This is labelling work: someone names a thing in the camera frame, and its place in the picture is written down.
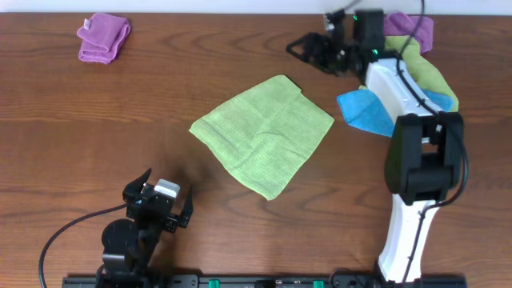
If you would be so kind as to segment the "blue cloth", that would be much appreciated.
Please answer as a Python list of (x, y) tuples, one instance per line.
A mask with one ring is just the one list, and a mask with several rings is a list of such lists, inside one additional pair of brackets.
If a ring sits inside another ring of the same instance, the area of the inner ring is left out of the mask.
[[(431, 108), (433, 104), (444, 111), (454, 108), (453, 100), (444, 94), (435, 93), (429, 90), (422, 90), (428, 97)], [(378, 134), (388, 138), (392, 137), (394, 123), (378, 96), (370, 90), (355, 90), (337, 97), (337, 102), (342, 116), (349, 126)], [(413, 108), (423, 108), (414, 98), (405, 100), (405, 104), (412, 104)]]

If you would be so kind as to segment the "folded purple cloth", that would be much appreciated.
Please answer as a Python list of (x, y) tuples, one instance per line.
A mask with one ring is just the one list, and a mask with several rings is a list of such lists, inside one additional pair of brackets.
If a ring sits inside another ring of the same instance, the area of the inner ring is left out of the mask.
[(78, 58), (83, 62), (111, 63), (130, 29), (127, 18), (106, 13), (96, 13), (86, 18), (77, 31), (77, 36), (82, 40)]

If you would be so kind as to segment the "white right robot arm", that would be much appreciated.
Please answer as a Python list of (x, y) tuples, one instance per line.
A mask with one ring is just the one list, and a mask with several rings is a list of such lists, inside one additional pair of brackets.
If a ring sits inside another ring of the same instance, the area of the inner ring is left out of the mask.
[(308, 33), (286, 51), (316, 69), (336, 76), (350, 71), (373, 92), (394, 124), (385, 162), (392, 194), (386, 243), (376, 275), (367, 287), (465, 287), (457, 275), (424, 276), (421, 258), (434, 216), (454, 203), (468, 178), (458, 112), (433, 104), (410, 76), (404, 49), (385, 46), (382, 10), (357, 10), (352, 39), (346, 39), (344, 10), (324, 15), (325, 34)]

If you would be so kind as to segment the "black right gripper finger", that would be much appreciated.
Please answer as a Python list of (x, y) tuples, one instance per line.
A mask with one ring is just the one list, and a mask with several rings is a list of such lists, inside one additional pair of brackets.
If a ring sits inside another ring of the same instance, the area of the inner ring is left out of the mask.
[(311, 48), (315, 47), (320, 42), (320, 34), (318, 33), (308, 33), (302, 36), (300, 39), (296, 40), (291, 44), (293, 48), (302, 47), (302, 48)]
[(320, 46), (317, 43), (293, 42), (286, 47), (286, 52), (294, 56), (296, 59), (319, 69), (320, 65), (316, 59), (319, 48)]

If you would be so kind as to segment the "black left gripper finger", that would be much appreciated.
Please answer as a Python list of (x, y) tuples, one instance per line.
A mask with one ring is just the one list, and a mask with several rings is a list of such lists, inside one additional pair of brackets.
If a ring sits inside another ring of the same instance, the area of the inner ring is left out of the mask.
[(191, 216), (194, 212), (194, 206), (193, 206), (193, 187), (191, 186), (189, 188), (189, 191), (186, 195), (186, 200), (184, 202), (184, 206), (182, 208), (182, 211), (179, 215), (179, 226), (183, 229), (187, 228)]
[(145, 183), (151, 175), (152, 169), (149, 168), (140, 177), (136, 178), (132, 182), (129, 182), (123, 192), (122, 197), (124, 202), (136, 202), (140, 199)]

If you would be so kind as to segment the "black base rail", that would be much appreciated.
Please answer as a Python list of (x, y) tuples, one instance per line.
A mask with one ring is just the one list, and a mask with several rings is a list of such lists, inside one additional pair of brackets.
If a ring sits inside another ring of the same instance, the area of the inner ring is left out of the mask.
[(100, 278), (66, 277), (62, 288), (95, 287), (166, 287), (166, 288), (386, 288), (397, 287), (395, 282), (384, 282), (373, 275), (338, 274), (322, 277), (199, 277), (194, 274), (176, 274), (158, 280), (113, 280)]

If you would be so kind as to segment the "crumpled purple cloth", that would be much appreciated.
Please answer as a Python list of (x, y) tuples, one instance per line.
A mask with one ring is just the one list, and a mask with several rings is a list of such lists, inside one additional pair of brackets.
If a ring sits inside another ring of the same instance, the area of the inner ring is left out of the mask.
[(384, 18), (385, 36), (407, 36), (414, 28), (418, 29), (414, 36), (420, 45), (420, 52), (423, 54), (433, 49), (434, 44), (434, 20), (428, 17), (409, 16), (403, 12), (388, 14)]

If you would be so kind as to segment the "olive green crumpled cloth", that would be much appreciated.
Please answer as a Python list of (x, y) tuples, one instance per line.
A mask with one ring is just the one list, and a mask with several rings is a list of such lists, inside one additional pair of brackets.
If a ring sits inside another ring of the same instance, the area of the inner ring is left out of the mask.
[[(392, 118), (406, 114), (426, 116), (431, 111), (444, 111), (433, 104), (431, 108), (426, 101), (428, 97), (422, 90), (449, 96), (454, 108), (447, 112), (457, 112), (459, 101), (439, 70), (420, 55), (420, 45), (407, 36), (387, 36), (385, 48), (399, 52), (402, 60), (395, 58), (381, 59), (371, 63), (367, 76), (370, 82), (366, 90), (376, 94)], [(417, 100), (423, 108), (413, 108), (405, 104), (409, 98)]]

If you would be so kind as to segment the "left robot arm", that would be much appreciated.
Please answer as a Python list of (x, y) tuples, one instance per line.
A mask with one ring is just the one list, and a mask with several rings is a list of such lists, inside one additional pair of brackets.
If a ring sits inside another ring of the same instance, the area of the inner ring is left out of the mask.
[(170, 277), (149, 268), (164, 232), (187, 228), (193, 214), (189, 190), (180, 214), (172, 212), (180, 186), (160, 179), (147, 181), (151, 170), (129, 182), (122, 192), (126, 217), (111, 222), (102, 232), (102, 260), (95, 276), (96, 287), (166, 287)]

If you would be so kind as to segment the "bright green cloth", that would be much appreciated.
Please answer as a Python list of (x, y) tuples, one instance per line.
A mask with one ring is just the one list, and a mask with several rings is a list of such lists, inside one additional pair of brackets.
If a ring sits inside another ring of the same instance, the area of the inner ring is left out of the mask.
[(270, 201), (319, 146), (334, 119), (287, 76), (274, 76), (195, 121), (190, 132), (237, 181)]

